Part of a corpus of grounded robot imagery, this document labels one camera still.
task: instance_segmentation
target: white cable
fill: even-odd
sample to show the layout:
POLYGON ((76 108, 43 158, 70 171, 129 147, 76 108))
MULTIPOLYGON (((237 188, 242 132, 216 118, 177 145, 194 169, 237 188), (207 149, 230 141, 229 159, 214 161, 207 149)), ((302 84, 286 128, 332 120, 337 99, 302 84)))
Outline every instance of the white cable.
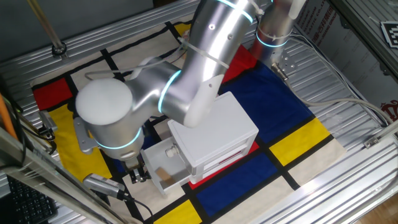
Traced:
POLYGON ((335 68, 335 66, 332 65, 324 56, 322 56, 321 54, 319 54, 319 52, 316 50, 316 48, 312 45, 312 43, 311 43, 306 37, 304 37, 304 36, 302 36, 302 35, 297 35, 297 34, 292 34, 291 36, 303 37, 303 38, 307 41, 307 43, 310 44, 310 46, 307 46, 307 45, 305 44, 305 42, 304 42, 304 41, 301 41, 301 40, 297 40, 297 39, 293 39, 293 38, 291 38, 291 40, 293 40, 293 41, 295 41, 295 42, 298 42, 298 43, 300 43, 300 44, 303 44, 305 47, 308 47, 309 49, 313 50, 313 51, 321 58, 322 63, 323 63, 327 68, 334 70, 334 71, 338 74, 338 76, 339 76, 340 80, 343 82, 343 84, 347 87, 347 89, 348 89, 354 96, 356 95, 356 93, 349 87, 347 81, 343 78, 343 75, 342 75, 342 74, 335 68))
POLYGON ((250 2, 254 8, 256 8, 256 13, 259 15, 264 15, 264 10, 262 10, 259 5, 257 5, 257 3, 254 0, 248 0, 248 2, 250 2))
POLYGON ((377 133, 377 137, 386 138, 398 131, 398 120, 384 128, 381 132, 377 133))
POLYGON ((92 78, 89 77, 89 75, 109 74, 109 73, 114 73, 114 72, 123 73, 123 72, 131 72, 131 71, 134 71, 135 69, 151 68, 151 67, 153 67, 153 66, 155 66, 155 65, 158 65, 158 64, 160 64, 160 63, 165 62, 168 58, 170 58, 171 56, 173 56, 176 52, 180 51, 180 50, 182 49, 182 47, 183 47, 183 44, 180 45, 180 46, 178 47, 178 49, 175 50, 175 52, 173 52, 173 53, 172 53, 171 55, 169 55, 168 57, 166 57, 166 58, 164 58, 164 59, 162 59, 162 60, 160 60, 160 61, 158 61, 158 62, 149 64, 149 65, 141 65, 141 66, 136 66, 136 67, 132 67, 132 68, 126 68, 126 69, 120 69, 120 70, 103 70, 103 71, 96 71, 96 72, 87 72, 87 73, 85 73, 85 77, 86 77, 88 80, 93 80, 92 78))
POLYGON ((220 65, 224 66, 226 69, 229 69, 229 65, 227 65, 226 63, 224 63, 224 62, 218 60, 217 58, 215 58, 215 57, 213 57, 213 56, 211 56, 211 55, 210 55, 209 53, 207 53, 206 51, 200 50, 199 48, 195 47, 194 45, 188 43, 184 38, 179 37, 178 39, 181 41, 182 44, 184 44, 184 45, 186 45, 187 47, 191 48, 192 50, 198 52, 200 55, 202 55, 202 56, 204 56, 204 57, 208 57, 208 58, 212 59, 213 61, 219 63, 220 65))
POLYGON ((340 103, 340 102, 353 102, 353 103, 360 103, 362 105, 368 106, 370 108, 372 108, 373 110, 375 110, 377 113, 379 113, 381 116, 383 116, 388 124, 392 124, 393 121, 391 120, 391 118, 382 110, 380 110, 380 108, 378 108, 377 106, 374 106, 373 104, 366 102, 364 100, 360 100, 360 99, 355 99, 355 98, 341 98, 341 99, 335 99, 335 100, 330 100, 330 101, 324 101, 324 102, 319 102, 319 103, 315 103, 315 102, 309 102, 307 100, 304 100, 303 98, 301 98, 293 89, 292 85, 289 83, 288 80, 285 81, 287 87, 293 92, 293 94, 295 96, 297 96, 298 99, 300 99, 305 105, 308 106, 326 106, 326 105, 330 105, 333 103, 340 103))
MULTIPOLYGON (((291 36, 296 36, 296 37, 302 37, 302 38, 304 38, 306 41, 307 41, 307 43, 311 46, 307 46, 307 45, 305 45, 304 44, 304 46, 306 46, 306 47, 308 47, 308 48, 310 48, 310 49, 312 49, 320 58, 321 58, 321 60, 322 60, 322 63, 326 66, 326 67, 328 67, 329 69, 333 69, 337 74, 338 74, 338 76, 340 77, 340 80, 343 82, 343 84, 347 87, 347 89, 354 95, 354 96, 356 96, 356 93, 349 87, 349 85, 348 85, 348 82, 344 79, 344 76, 335 68, 335 66, 334 65, 332 65, 324 56, 322 56, 322 55, 320 55, 319 54, 319 52, 316 50, 316 48, 313 46, 313 44, 306 38, 306 37, 304 37, 303 35, 299 35, 299 34, 291 34, 291 36)), ((301 40, 297 40, 297 39, 291 39, 291 40, 293 40, 293 41, 296 41, 296 42, 298 42, 298 43, 300 43, 300 44, 303 44, 303 42, 301 41, 301 40)), ((386 122, 386 124, 388 125, 389 123, 391 124, 391 122, 392 122, 392 120, 390 119, 390 117, 387 115, 387 114, 385 114, 384 112, 383 113, 380 113, 379 111, 376 111, 374 108, 377 108, 376 106, 374 106, 374 105, 372 105, 372 106, 369 106, 369 105, 365 105, 366 107, 368 107, 369 109, 371 109, 371 110, 374 110, 376 113, 378 113, 379 115, 381 115, 381 117, 383 118, 383 120, 386 122)))
POLYGON ((264 36, 266 36, 266 37, 268 37, 268 38, 271 38, 272 41, 275 41, 275 40, 278 40, 278 39, 284 39, 284 38, 286 38, 286 37, 289 37, 289 36, 292 34, 292 32, 293 32, 293 29, 292 29, 292 30, 290 31, 289 34, 287 34, 287 35, 285 35, 285 36, 282 36, 282 37, 276 37, 275 34, 274 34, 274 36, 270 36, 270 35, 266 34, 264 31, 262 31, 262 30, 260 29, 260 25, 257 26, 257 30, 259 30, 260 33, 262 33, 264 36))
POLYGON ((373 17, 369 16, 369 19, 375 22, 377 25, 380 25, 380 21, 373 19, 373 17))

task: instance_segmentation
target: keyboard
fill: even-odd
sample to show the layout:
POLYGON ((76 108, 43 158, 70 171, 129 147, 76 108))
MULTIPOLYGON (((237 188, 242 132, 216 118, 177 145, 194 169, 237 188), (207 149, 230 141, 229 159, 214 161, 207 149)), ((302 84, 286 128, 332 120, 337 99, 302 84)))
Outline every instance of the keyboard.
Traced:
POLYGON ((7 177, 15 211, 15 223, 41 223, 57 214, 54 200, 12 177, 7 177))

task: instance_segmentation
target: orange object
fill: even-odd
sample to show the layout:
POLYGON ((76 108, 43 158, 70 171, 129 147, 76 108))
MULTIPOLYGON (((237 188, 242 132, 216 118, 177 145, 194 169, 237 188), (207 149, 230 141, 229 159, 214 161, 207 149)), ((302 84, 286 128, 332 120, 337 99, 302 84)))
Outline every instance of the orange object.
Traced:
POLYGON ((14 126, 12 125, 10 114, 8 113, 6 103, 4 102, 2 95, 0 94, 0 115, 4 122, 7 132, 18 140, 17 133, 15 133, 14 126))

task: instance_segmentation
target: red square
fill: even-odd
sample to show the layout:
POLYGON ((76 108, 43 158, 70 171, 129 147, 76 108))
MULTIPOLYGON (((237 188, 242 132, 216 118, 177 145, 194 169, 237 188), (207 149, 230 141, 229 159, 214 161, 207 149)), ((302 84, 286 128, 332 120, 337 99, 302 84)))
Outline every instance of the red square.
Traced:
POLYGON ((65 78, 33 90, 33 95, 39 110, 56 106, 73 96, 65 78))
POLYGON ((257 64, 257 59, 250 54, 242 45, 236 52, 234 59, 232 59, 229 69, 226 71, 223 83, 228 82, 233 78, 239 76, 243 71, 254 68, 257 64))

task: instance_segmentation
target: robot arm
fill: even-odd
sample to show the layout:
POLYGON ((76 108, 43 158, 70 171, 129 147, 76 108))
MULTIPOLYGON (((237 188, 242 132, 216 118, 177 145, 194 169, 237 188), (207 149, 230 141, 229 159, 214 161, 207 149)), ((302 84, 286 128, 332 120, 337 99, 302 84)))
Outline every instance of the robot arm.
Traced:
MULTIPOLYGON (((294 1, 304 2, 275 0, 275 4, 285 9, 294 1)), ((156 111, 189 128, 210 112, 228 65, 255 18, 256 5, 253 0, 203 0, 199 10, 190 33, 193 47, 181 70, 163 62, 134 71, 137 78, 126 83, 94 80, 79 92, 77 112, 109 157, 121 161, 137 157, 144 142, 141 127, 156 111)), ((159 60, 147 58, 141 65, 159 60)))

